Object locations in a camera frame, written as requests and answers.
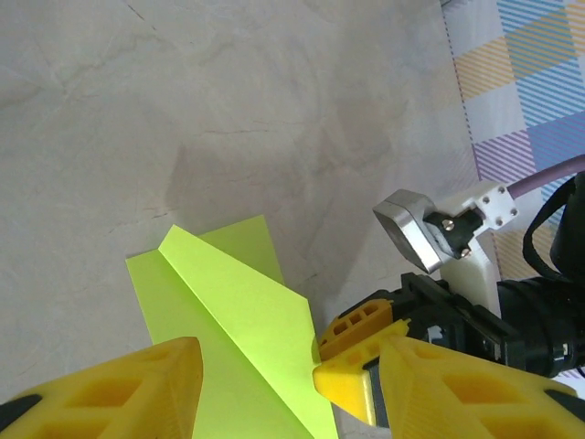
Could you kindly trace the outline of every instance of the striped mat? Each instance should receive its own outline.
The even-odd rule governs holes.
[[[452,0],[443,14],[480,179],[513,182],[585,154],[585,0]],[[561,213],[535,236],[543,256]],[[504,278],[535,275],[523,233],[495,234]]]

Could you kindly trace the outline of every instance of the black strap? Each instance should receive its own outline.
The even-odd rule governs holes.
[[[15,422],[18,418],[32,409],[42,399],[42,396],[34,394],[0,404],[0,433],[8,428],[11,423]]]
[[[557,210],[559,210],[560,208],[567,204],[567,201],[569,201],[569,197],[574,192],[575,177],[564,183],[555,191],[554,194],[550,196],[550,198],[544,204],[542,209],[532,220],[530,227],[528,227],[528,230],[524,235],[522,245],[522,255],[524,256],[524,259],[526,260],[526,262],[528,262],[528,265],[530,265],[537,271],[538,274],[540,274],[542,277],[546,277],[551,281],[570,282],[569,279],[567,279],[561,273],[550,268],[547,265],[547,263],[542,260],[542,258],[537,252],[537,249],[534,248],[534,243],[532,242],[532,235],[534,235],[534,232],[546,220],[548,220]]]

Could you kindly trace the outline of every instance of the yellow 3d-printed part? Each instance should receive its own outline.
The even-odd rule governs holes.
[[[569,439],[585,423],[546,390],[563,384],[409,337],[387,337],[380,381],[394,439]]]
[[[406,336],[407,321],[398,320],[341,354],[324,361],[313,372],[314,386],[327,400],[363,423],[376,425],[369,373],[364,365],[379,357],[380,345],[390,335]]]
[[[177,338],[17,395],[42,399],[0,439],[191,438],[202,379],[199,342]]]
[[[332,359],[391,323],[392,304],[386,299],[368,300],[331,322],[319,340],[321,360]]]

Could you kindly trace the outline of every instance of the green paper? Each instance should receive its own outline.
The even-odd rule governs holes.
[[[245,230],[245,239],[234,230]],[[182,336],[201,342],[205,371],[194,437],[336,438],[331,405],[313,387],[308,304],[267,277],[282,280],[263,219],[205,238],[259,263],[266,275],[178,227],[158,250],[127,262],[153,342]]]
[[[281,266],[262,215],[210,231],[199,238],[284,285]]]

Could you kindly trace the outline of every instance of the gray floor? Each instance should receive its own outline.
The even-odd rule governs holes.
[[[126,256],[263,213],[317,330],[476,180],[438,0],[0,1],[0,400],[148,345]],[[388,437],[345,416],[345,437]]]

